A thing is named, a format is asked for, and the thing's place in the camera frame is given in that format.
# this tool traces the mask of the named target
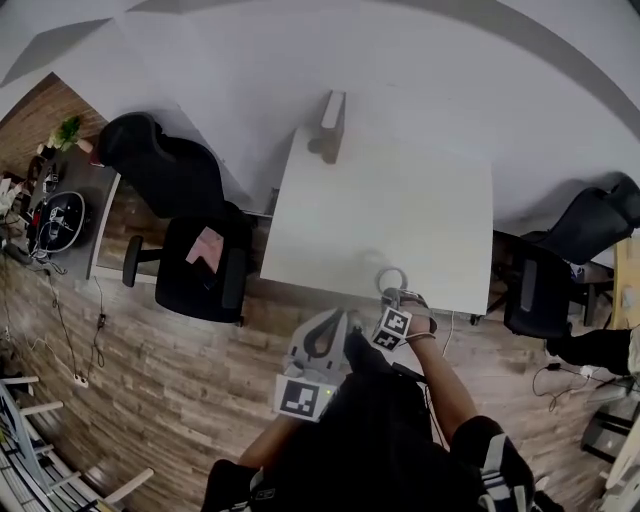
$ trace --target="pink paper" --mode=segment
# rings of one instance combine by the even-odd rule
[[[209,265],[209,268],[216,273],[218,272],[218,265],[220,265],[223,245],[223,237],[211,228],[204,228],[200,236],[196,238],[193,247],[187,254],[186,260],[193,264],[201,257]]]

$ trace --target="black office chair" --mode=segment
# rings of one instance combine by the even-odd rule
[[[633,233],[634,226],[615,208],[616,201],[609,196],[601,189],[587,188],[549,231],[532,231],[522,239],[571,263],[584,265]]]
[[[251,222],[225,201],[215,157],[193,141],[167,137],[146,113],[111,121],[100,133],[98,158],[129,182],[161,218],[171,218],[162,249],[143,250],[129,241],[122,281],[135,284],[138,264],[160,260],[156,302],[171,311],[214,322],[242,323],[250,268]],[[186,261],[205,227],[224,238],[218,271],[208,289]]]
[[[547,232],[523,237],[500,234],[512,252],[509,267],[494,266],[493,273],[507,292],[489,306],[502,305],[504,324],[515,334],[533,338],[562,337],[567,332],[569,303],[585,306],[584,325],[591,325],[597,298],[613,289],[613,282],[576,283],[568,262],[584,264],[631,235],[640,224],[640,189],[624,176],[610,193],[583,190]],[[471,317],[476,325],[481,317]]]

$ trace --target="chair armrest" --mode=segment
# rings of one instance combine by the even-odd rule
[[[136,284],[136,274],[138,273],[142,241],[143,238],[141,236],[132,236],[129,240],[129,246],[127,247],[127,254],[124,257],[122,282],[129,288],[133,288],[133,285]]]
[[[232,248],[227,258],[227,269],[222,288],[222,307],[237,309],[244,299],[244,285],[247,279],[247,252]]]

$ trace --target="leg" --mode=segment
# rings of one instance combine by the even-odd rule
[[[596,329],[582,336],[547,340],[551,355],[560,356],[576,366],[604,367],[616,375],[628,375],[631,331]]]
[[[354,373],[394,373],[384,356],[369,345],[358,328],[347,335],[344,353]]]

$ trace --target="white table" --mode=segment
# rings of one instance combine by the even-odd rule
[[[393,265],[437,309],[484,314],[491,271],[491,166],[437,148],[358,134],[336,165],[296,131],[261,277],[378,298]]]

